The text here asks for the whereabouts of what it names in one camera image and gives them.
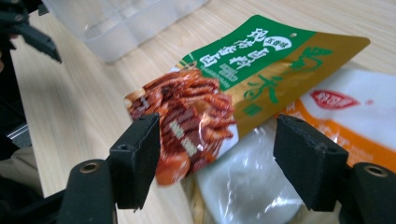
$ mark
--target screw hole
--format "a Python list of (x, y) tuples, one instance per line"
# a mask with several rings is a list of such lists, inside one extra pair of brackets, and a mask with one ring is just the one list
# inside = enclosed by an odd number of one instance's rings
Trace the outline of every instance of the screw hole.
[(367, 165), (364, 167), (364, 170), (366, 170), (371, 175), (376, 175), (379, 177), (388, 176), (388, 172), (386, 172), (384, 169), (377, 167), (377, 166)]
[(126, 149), (128, 149), (128, 146), (127, 145), (120, 145), (119, 149), (126, 150)]
[(92, 173), (93, 171), (97, 170), (99, 168), (99, 164), (96, 162), (91, 162), (88, 164), (85, 164), (81, 168), (79, 168), (79, 171), (82, 172), (83, 174), (88, 174)]

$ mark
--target black metal bracket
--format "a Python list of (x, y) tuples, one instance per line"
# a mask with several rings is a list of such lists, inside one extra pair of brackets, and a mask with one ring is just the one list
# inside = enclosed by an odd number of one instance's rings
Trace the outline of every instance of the black metal bracket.
[(277, 118), (274, 156), (308, 209), (330, 212), (339, 201), (341, 223), (396, 221), (396, 174), (368, 162), (348, 167), (347, 151), (305, 121)]
[(115, 204), (142, 209), (160, 158), (159, 120), (158, 114), (135, 120), (105, 161), (78, 164), (65, 190), (0, 217), (0, 223), (117, 223)]
[(51, 38), (29, 24), (29, 11), (22, 0), (0, 0), (0, 49), (15, 49), (11, 35), (21, 35), (27, 44), (62, 62)]

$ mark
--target snack package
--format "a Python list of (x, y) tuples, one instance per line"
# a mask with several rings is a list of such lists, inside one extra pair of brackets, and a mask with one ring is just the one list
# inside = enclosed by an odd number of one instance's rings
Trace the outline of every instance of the snack package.
[(340, 69), (281, 113), (305, 120), (349, 152), (396, 172), (396, 76)]
[(188, 54), (125, 97), (132, 119), (161, 116), (157, 182), (170, 185), (213, 162), (369, 43), (253, 16)]

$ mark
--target red spicy food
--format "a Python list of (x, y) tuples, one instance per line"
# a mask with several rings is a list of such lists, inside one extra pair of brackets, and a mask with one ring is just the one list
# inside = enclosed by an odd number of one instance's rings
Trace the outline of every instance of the red spicy food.
[(223, 140), (233, 137), (231, 96), (219, 90), (217, 79), (202, 77), (195, 67), (153, 80), (127, 95), (125, 103), (132, 119), (160, 114), (160, 185), (173, 184), (214, 161)]

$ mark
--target wooden table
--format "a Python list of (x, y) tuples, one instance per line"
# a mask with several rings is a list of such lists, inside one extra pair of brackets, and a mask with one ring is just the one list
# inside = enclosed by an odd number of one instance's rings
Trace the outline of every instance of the wooden table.
[[(209, 0), (115, 63), (101, 62), (52, 15), (31, 23), (50, 35), (63, 63), (23, 43), (12, 52), (44, 194), (64, 189), (70, 169), (104, 159), (130, 125), (123, 97), (166, 73), (184, 55), (260, 14), (294, 27), (369, 37), (347, 66), (396, 75), (396, 2)], [(145, 208), (119, 212), (120, 223), (191, 223), (179, 184), (152, 185)]]

